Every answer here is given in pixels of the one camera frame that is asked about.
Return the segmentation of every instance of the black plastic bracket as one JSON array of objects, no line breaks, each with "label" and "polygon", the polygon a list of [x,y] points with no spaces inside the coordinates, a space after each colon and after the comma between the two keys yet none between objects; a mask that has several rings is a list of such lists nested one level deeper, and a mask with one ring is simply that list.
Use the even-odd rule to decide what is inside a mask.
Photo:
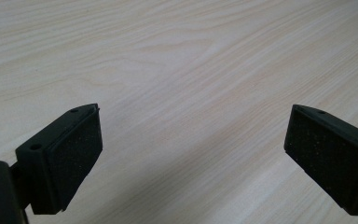
[{"label": "black plastic bracket", "polygon": [[293,105],[284,149],[340,207],[358,216],[358,128]]},{"label": "black plastic bracket", "polygon": [[29,203],[37,215],[65,210],[102,149],[98,105],[54,120],[16,149],[13,166],[0,161],[0,218],[11,218],[0,223],[27,223],[23,209]]}]

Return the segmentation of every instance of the black foam pad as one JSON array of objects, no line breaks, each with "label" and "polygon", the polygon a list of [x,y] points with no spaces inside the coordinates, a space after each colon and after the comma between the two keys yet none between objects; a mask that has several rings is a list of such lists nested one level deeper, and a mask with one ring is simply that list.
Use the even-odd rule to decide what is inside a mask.
[{"label": "black foam pad", "polygon": [[69,110],[18,147],[34,213],[65,210],[102,149],[96,104]]}]

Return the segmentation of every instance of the wood grain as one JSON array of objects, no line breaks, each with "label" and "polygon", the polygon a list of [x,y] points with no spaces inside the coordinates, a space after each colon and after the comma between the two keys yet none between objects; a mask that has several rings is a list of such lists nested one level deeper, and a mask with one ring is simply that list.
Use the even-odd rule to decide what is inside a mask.
[{"label": "wood grain", "polygon": [[291,105],[358,127],[358,1],[0,1],[0,160],[66,110],[103,154],[31,223],[358,223],[283,150]]}]

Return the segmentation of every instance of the wooden table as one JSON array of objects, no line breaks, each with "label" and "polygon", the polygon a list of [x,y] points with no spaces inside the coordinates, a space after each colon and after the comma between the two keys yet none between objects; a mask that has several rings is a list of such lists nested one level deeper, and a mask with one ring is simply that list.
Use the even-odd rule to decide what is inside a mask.
[{"label": "wooden table", "polygon": [[101,108],[103,153],[37,223],[358,223],[283,150],[292,104],[358,127],[358,1],[0,1],[0,160]]}]

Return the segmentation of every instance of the black plastic mount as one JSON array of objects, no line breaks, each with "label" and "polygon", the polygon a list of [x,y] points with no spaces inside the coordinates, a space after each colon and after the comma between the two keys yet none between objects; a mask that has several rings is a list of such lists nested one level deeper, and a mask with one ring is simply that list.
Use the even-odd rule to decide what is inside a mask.
[{"label": "black plastic mount", "polygon": [[358,216],[358,129],[322,110],[293,105],[286,153],[348,214]]},{"label": "black plastic mount", "polygon": [[0,161],[0,218],[11,218],[0,223],[27,223],[29,203],[37,215],[65,210],[102,149],[98,105],[54,120],[16,149],[13,166]]}]

